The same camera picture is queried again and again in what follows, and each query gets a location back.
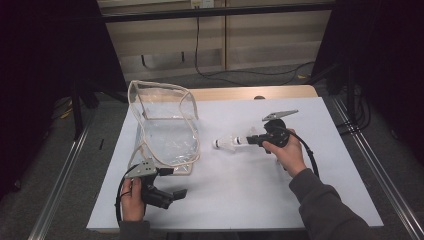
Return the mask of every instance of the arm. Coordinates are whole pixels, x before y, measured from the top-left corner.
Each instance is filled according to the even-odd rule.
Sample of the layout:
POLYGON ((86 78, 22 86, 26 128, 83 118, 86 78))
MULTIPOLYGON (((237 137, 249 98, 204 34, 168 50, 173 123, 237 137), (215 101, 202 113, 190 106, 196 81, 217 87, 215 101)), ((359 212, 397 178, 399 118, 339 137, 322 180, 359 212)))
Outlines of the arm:
POLYGON ((306 168, 302 146, 295 137, 290 136, 284 148, 269 142, 263 147, 274 153, 293 177, 289 186, 301 204, 299 212, 311 239, 377 239, 366 222, 341 202, 337 191, 306 168))
POLYGON ((125 179, 121 191, 123 221, 119 225, 120 240, 148 239, 150 224, 143 221, 144 203, 141 200, 141 179, 125 179))

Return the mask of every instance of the hand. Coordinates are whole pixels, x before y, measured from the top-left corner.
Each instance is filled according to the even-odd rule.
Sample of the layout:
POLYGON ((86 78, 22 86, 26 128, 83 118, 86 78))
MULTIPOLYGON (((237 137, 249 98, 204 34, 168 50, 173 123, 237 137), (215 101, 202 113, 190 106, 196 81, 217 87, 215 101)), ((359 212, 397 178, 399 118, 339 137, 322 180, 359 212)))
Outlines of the hand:
POLYGON ((141 200, 141 179, 125 179, 121 190, 123 221, 143 221, 144 203, 141 200))
POLYGON ((278 161, 287 169, 290 176, 295 177, 306 168, 303 160, 302 145, 292 135, 290 135, 289 142, 283 148, 277 147, 267 141, 263 142, 262 146, 277 156, 278 161))

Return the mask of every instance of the white tabletop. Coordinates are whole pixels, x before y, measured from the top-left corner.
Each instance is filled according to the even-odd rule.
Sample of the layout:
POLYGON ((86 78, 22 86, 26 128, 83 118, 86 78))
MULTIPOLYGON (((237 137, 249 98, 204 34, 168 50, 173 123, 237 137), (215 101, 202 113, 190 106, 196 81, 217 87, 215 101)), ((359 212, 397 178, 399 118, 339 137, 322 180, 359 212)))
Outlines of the white tabletop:
MULTIPOLYGON (((284 117, 314 152, 321 180, 334 186, 342 201, 370 226, 380 216, 321 98, 197 102, 201 157, 189 176, 158 177, 155 186, 172 192, 188 189, 187 197, 168 210, 148 206, 145 220, 163 231, 243 231, 304 228, 299 203, 290 191, 290 176, 263 148, 249 146, 236 153, 216 150, 211 142, 253 126, 265 133, 261 119, 271 112, 298 109, 284 117)), ((88 229, 116 232, 117 188, 134 149, 137 122, 128 111, 88 229)), ((310 161, 304 152, 305 162, 310 161)))

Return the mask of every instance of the gray sleeve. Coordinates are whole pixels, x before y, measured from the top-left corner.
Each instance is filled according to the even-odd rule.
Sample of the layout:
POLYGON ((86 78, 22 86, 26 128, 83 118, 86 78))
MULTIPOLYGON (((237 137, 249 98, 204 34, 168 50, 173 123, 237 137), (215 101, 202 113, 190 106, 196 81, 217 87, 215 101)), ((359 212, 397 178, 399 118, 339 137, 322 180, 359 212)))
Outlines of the gray sleeve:
POLYGON ((311 239, 378 239, 367 223, 344 205, 337 191, 305 169, 290 183, 311 239))
POLYGON ((149 239, 150 223, 147 221, 126 222, 119 226, 119 240, 146 240, 149 239))

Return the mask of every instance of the person's left hand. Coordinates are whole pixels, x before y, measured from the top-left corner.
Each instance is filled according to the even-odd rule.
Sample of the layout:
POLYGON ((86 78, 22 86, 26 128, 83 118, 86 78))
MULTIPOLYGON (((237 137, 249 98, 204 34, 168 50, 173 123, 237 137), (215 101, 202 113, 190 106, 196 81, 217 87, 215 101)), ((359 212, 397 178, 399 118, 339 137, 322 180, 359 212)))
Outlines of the person's left hand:
POLYGON ((143 221, 144 203, 141 200, 141 179, 125 179, 121 190, 123 221, 143 221))

